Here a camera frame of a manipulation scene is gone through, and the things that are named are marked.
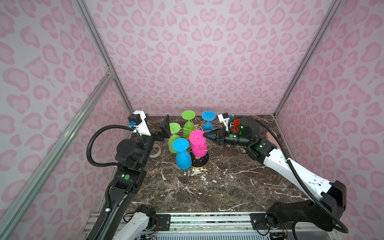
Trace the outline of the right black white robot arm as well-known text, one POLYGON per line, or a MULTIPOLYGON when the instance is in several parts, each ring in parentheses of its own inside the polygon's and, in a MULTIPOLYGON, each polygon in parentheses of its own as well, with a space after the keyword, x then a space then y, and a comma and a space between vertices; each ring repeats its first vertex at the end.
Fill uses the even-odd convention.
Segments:
POLYGON ((243 147, 252 160, 279 173, 308 197, 302 202, 274 203, 266 212, 265 225, 278 229, 286 223, 292 223, 294 227, 298 222, 305 222, 326 232, 349 233, 348 227, 341 221, 347 204, 346 186, 340 181, 330 182, 316 175, 286 157, 276 144, 261 138, 260 127, 270 130, 261 121, 253 117, 241 117, 237 121, 238 125, 233 128, 216 128, 205 132, 204 137, 216 145, 243 147))

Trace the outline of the red wine glass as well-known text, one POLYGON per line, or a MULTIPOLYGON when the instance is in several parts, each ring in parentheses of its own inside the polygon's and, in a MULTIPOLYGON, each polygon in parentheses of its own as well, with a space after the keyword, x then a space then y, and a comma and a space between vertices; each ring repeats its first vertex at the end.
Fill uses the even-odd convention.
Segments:
POLYGON ((240 125, 240 120, 238 120, 238 119, 235 120, 234 123, 233 123, 233 131, 238 133, 239 130, 240 130, 240 126, 241 126, 240 125))

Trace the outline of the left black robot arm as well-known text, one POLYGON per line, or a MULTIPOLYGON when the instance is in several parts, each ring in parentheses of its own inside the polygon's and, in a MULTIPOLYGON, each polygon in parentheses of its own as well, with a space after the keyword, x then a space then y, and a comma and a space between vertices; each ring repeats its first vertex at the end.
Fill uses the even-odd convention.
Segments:
POLYGON ((139 114, 129 116, 129 125, 109 125, 94 133, 91 137, 86 156, 88 162, 95 167, 116 166, 117 172, 105 190, 105 204, 94 227, 88 235, 89 240, 111 240, 122 220, 125 211, 135 198, 146 177, 145 166, 153 150, 155 142, 162 142, 170 138, 170 117, 166 116, 160 124, 160 131, 145 134, 139 130, 139 126, 145 127, 147 120, 139 114), (136 142, 133 139, 124 139, 119 142, 116 150, 116 162, 97 163, 92 158, 92 148, 96 139, 103 132, 110 129, 122 129, 133 132, 139 138, 136 142))

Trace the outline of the magenta wine glass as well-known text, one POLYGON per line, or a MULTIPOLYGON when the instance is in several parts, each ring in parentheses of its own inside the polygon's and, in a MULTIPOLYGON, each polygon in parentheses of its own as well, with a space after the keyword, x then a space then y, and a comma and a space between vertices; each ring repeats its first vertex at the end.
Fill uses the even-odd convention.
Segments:
POLYGON ((203 137, 204 132, 195 130, 190 134, 189 140, 192 144, 192 153, 196 158, 204 157, 208 152, 206 138, 203 137))

